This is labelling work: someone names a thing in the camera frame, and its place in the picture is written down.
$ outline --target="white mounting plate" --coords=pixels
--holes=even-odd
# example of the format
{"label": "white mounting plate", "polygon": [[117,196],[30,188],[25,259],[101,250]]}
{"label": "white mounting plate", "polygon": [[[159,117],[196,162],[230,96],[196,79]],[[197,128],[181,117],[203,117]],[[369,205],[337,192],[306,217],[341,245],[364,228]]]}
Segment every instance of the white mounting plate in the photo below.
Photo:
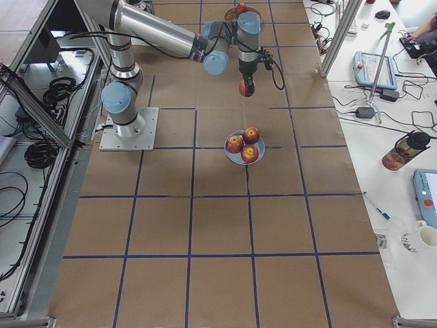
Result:
{"label": "white mounting plate", "polygon": [[[155,145],[156,125],[158,124],[158,107],[138,108],[138,114],[144,118],[144,131],[137,137],[121,139],[112,128],[103,131],[100,150],[153,150]],[[113,124],[108,117],[106,124]]]}

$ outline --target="person's arm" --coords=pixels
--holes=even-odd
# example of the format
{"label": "person's arm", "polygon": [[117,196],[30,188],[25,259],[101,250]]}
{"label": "person's arm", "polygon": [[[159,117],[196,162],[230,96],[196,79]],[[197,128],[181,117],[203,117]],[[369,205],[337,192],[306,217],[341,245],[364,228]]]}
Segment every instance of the person's arm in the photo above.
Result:
{"label": "person's arm", "polygon": [[423,34],[432,31],[433,29],[437,29],[437,16],[434,16],[425,24],[422,24],[413,34],[412,37],[414,39],[420,38]]}

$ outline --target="mug handle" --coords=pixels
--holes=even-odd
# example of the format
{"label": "mug handle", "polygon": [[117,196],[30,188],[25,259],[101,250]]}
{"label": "mug handle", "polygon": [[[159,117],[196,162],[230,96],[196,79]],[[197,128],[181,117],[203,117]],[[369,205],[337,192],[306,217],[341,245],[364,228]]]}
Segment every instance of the mug handle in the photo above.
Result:
{"label": "mug handle", "polygon": [[426,221],[424,221],[424,220],[416,221],[414,224],[416,226],[418,226],[419,228],[425,227],[427,225]]}

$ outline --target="pen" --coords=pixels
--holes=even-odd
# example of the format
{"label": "pen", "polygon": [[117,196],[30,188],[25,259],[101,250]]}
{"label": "pen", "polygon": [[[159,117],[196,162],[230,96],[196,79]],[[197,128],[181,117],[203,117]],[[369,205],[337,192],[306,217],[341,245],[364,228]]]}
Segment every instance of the pen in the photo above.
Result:
{"label": "pen", "polygon": [[367,200],[369,201],[369,203],[370,203],[374,208],[376,208],[376,210],[377,210],[379,213],[381,213],[381,215],[382,215],[386,220],[390,219],[390,215],[388,215],[387,213],[383,212],[379,207],[377,207],[376,204],[375,204],[375,203],[370,199],[370,197],[369,197],[369,195],[367,194],[366,191],[363,193],[363,196],[367,198]]}

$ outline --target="emergency stop button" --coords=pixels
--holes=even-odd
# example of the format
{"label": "emergency stop button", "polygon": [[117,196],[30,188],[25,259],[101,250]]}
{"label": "emergency stop button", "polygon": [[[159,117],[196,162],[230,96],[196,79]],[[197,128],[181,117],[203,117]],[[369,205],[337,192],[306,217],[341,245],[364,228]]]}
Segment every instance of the emergency stop button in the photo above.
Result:
{"label": "emergency stop button", "polygon": [[425,207],[432,207],[434,205],[434,202],[432,200],[423,200],[422,203]]}

